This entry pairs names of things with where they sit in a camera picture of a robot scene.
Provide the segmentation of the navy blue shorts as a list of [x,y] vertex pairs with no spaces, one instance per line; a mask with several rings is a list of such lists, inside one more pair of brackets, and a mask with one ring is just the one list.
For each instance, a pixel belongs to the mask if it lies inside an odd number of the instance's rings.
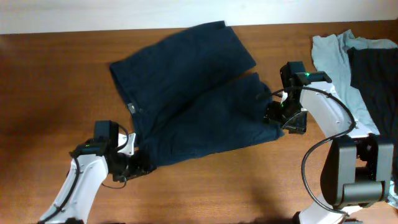
[[114,62],[110,72],[137,135],[133,161],[153,170],[279,139],[270,89],[223,21],[191,27]]

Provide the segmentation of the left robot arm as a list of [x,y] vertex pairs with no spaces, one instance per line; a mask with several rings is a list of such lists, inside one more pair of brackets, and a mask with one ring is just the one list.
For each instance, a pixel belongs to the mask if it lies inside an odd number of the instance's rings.
[[119,152],[117,140],[105,138],[77,145],[70,156],[67,178],[39,223],[86,223],[97,191],[107,176],[126,184],[155,170],[145,154],[137,152],[129,157]]

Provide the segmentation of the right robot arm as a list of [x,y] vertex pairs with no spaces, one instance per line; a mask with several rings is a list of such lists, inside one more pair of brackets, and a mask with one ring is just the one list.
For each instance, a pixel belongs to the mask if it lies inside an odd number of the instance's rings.
[[[293,222],[349,223],[349,216],[391,193],[393,143],[355,119],[341,101],[325,72],[307,72],[302,62],[288,62],[280,69],[281,98],[268,107],[264,121],[275,123],[290,134],[305,134],[307,116],[313,116],[325,139],[312,146],[301,163],[304,187],[313,203],[297,212]],[[310,154],[330,143],[320,176],[321,195],[310,190],[305,165]]]

